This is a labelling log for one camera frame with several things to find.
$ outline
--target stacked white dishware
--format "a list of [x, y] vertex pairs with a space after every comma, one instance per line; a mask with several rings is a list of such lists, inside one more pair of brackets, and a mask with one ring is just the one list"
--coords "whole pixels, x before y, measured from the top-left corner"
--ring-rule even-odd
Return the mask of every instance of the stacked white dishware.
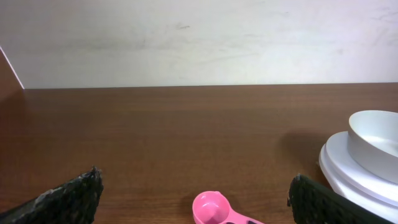
[[349, 126], [322, 147], [322, 172], [336, 193], [398, 223], [398, 113], [360, 111]]

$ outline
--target black textured object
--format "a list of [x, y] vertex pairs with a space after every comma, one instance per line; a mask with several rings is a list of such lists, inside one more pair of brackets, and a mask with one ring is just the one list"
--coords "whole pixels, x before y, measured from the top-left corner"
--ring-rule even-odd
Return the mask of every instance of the black textured object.
[[300, 174], [290, 185], [287, 205], [297, 224], [391, 223]]
[[0, 214], [0, 224], [89, 224], [104, 187], [95, 167], [25, 204]]

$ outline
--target wooden table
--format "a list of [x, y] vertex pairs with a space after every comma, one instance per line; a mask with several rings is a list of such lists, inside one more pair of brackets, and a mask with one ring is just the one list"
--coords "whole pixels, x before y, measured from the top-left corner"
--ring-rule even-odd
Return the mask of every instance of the wooden table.
[[95, 223], [193, 223], [192, 201], [293, 223], [298, 173], [327, 185], [322, 145], [359, 110], [398, 111], [398, 83], [26, 90], [0, 104], [0, 211], [96, 165]]

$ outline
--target white plate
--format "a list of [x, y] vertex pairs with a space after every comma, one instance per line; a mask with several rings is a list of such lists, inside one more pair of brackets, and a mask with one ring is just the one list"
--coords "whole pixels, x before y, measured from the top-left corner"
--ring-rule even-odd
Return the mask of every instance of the white plate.
[[332, 135], [326, 143], [326, 153], [334, 170], [354, 187], [370, 196], [398, 206], [398, 185], [378, 177], [361, 167], [347, 148], [348, 132]]
[[398, 223], [398, 207], [367, 195], [340, 177], [331, 166], [329, 158], [327, 158], [325, 146], [323, 146], [319, 155], [319, 165], [336, 193], [392, 223]]

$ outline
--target white wall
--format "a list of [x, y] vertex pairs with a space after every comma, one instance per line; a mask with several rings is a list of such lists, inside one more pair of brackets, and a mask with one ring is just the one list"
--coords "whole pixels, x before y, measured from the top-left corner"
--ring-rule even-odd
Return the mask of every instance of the white wall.
[[398, 82], [396, 0], [2, 0], [26, 88]]

